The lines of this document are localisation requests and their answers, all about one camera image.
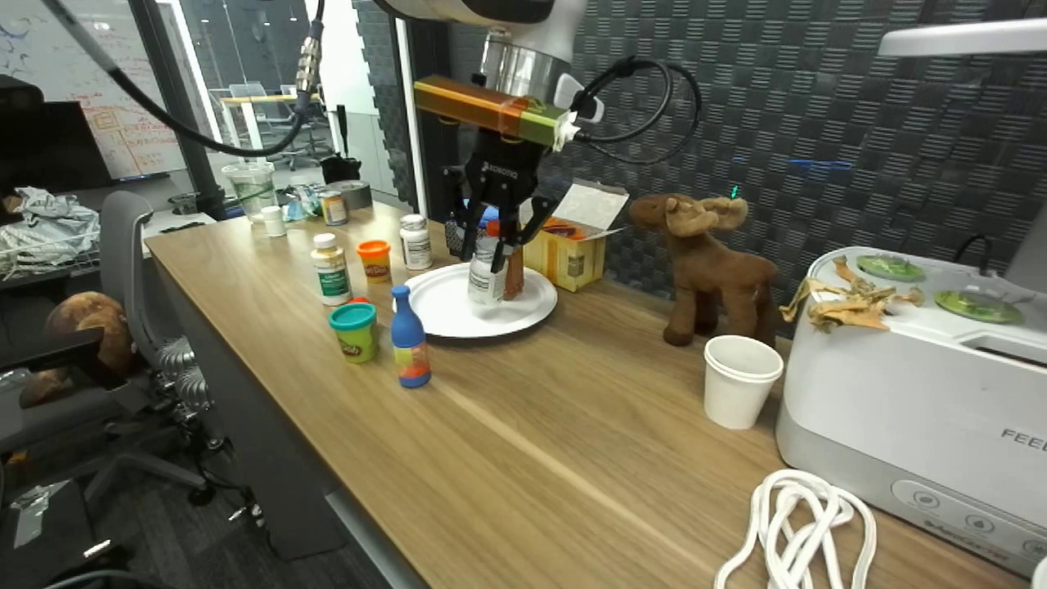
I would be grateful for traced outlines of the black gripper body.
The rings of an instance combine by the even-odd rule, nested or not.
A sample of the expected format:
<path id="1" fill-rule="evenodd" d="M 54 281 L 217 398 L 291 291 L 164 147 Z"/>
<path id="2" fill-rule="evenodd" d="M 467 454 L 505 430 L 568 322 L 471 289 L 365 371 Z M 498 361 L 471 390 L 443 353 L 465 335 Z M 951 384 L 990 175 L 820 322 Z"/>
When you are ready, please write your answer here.
<path id="1" fill-rule="evenodd" d="M 460 218 L 473 224 L 486 207 L 498 207 L 513 224 L 524 224 L 521 207 L 537 189 L 540 160 L 540 145 L 482 131 L 465 160 Z"/>

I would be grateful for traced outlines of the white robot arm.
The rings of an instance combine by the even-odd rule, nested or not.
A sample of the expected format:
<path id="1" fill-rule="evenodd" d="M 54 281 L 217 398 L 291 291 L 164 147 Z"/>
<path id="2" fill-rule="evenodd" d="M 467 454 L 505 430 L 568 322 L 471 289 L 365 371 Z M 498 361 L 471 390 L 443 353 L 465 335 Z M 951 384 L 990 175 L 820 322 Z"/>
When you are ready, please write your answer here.
<path id="1" fill-rule="evenodd" d="M 420 112 L 473 131 L 460 164 L 460 259 L 485 262 L 492 297 L 524 289 L 524 244 L 542 227 L 534 207 L 537 169 L 580 133 L 568 82 L 575 28 L 590 0 L 376 0 L 414 24 L 459 24 L 485 34 L 471 82 L 425 74 L 411 85 Z"/>

